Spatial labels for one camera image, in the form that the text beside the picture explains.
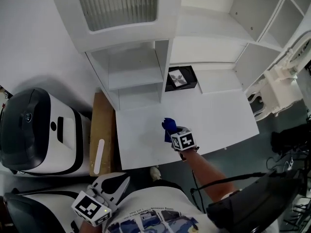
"white t-shirt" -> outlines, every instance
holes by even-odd
[[[181,190],[165,186],[131,193],[119,204],[116,215],[103,225],[105,233],[218,231],[207,215],[199,211]]]

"frosted glass panel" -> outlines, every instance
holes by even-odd
[[[80,3],[91,31],[156,19],[157,0],[80,0]]]

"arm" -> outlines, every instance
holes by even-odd
[[[192,149],[182,151],[181,153],[186,157],[195,177],[201,185],[226,178],[224,174],[214,168],[206,159]],[[216,184],[207,187],[204,190],[213,202],[218,202],[226,194],[234,192],[237,189],[232,182],[228,182],[224,184]]]
[[[93,227],[87,222],[83,221],[79,233],[102,233],[102,225]]]

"photo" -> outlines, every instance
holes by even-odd
[[[182,86],[187,84],[187,80],[184,78],[184,76],[181,74],[180,70],[175,70],[169,72],[169,75],[174,82],[176,87]]]

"apriltag cube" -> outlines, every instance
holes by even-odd
[[[192,131],[184,129],[181,132],[171,134],[173,148],[176,151],[183,151],[196,146]]]
[[[72,204],[75,213],[89,224],[98,226],[112,216],[111,210],[81,191]]]

